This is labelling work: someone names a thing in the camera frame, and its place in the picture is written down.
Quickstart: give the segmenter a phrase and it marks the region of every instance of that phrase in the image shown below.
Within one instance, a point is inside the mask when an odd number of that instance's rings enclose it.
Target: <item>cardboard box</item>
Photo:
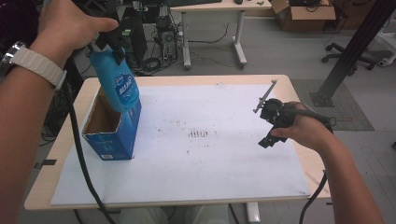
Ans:
[[[375,0],[332,0],[332,4],[339,7],[349,18],[365,18],[374,3]]]
[[[291,7],[287,0],[273,0],[271,5],[284,31],[321,31],[326,21],[335,20],[334,8],[328,2],[320,7]]]
[[[332,28],[334,31],[340,30],[357,30],[365,17],[348,17],[341,8],[334,6],[335,9],[335,21],[326,22],[325,31],[330,31]]]
[[[125,113],[113,110],[100,89],[82,136],[103,161],[130,160],[134,152],[140,111],[140,100]]]

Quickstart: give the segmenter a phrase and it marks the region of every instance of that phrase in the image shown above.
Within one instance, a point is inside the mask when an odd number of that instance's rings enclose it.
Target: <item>table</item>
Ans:
[[[236,36],[233,36],[233,45],[235,46],[239,62],[243,68],[248,62],[240,43],[243,19],[245,10],[264,10],[271,8],[268,0],[263,1],[262,5],[257,4],[258,1],[243,1],[241,5],[237,5],[233,0],[222,0],[220,3],[203,4],[187,7],[171,7],[172,11],[181,12],[182,32],[183,32],[183,58],[184,67],[191,69],[191,58],[189,49],[189,39],[187,35],[187,25],[212,24],[212,23],[230,23],[236,22]]]
[[[277,80],[274,87],[276,97],[283,101],[298,101],[297,94],[293,89],[288,77],[283,75],[242,75],[242,76],[190,76],[190,77],[137,77],[136,81],[139,86],[184,86],[184,85],[213,85],[223,84],[271,84],[271,80]],[[87,79],[75,101],[78,123],[84,120],[87,111],[90,108],[92,98],[99,87],[97,78]],[[54,209],[76,209],[76,208],[94,208],[92,205],[76,205],[57,207],[50,204],[52,195],[56,189],[60,178],[65,158],[71,146],[74,143],[70,118],[68,117],[62,127],[47,160],[56,160],[54,165],[44,165],[38,175],[29,195],[25,201],[25,208],[28,210],[54,210]],[[296,152],[300,163],[303,167],[306,181],[309,185],[310,192],[313,193],[318,187],[322,178],[323,163],[319,155],[313,150],[301,147],[295,144]],[[320,198],[329,198],[329,187],[326,186],[319,194]],[[129,204],[112,204],[111,207],[125,207]]]

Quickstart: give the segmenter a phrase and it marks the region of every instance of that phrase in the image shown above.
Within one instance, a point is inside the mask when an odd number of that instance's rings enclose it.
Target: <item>wrist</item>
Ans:
[[[68,48],[60,39],[48,39],[38,36],[29,48],[56,63],[61,69],[64,68],[67,58],[73,50]]]
[[[327,132],[321,134],[319,138],[320,144],[318,145],[316,152],[320,157],[327,157],[334,149],[337,149],[342,143],[332,133]]]

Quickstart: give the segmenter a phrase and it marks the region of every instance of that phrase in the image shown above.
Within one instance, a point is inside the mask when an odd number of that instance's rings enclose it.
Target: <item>black marks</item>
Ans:
[[[207,130],[191,130],[189,132],[189,137],[207,137]]]

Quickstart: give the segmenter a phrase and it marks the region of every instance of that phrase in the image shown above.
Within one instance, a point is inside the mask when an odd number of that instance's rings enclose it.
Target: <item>blue cardboard box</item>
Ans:
[[[141,111],[140,99],[129,111],[119,113],[99,90],[82,136],[103,161],[130,160]]]

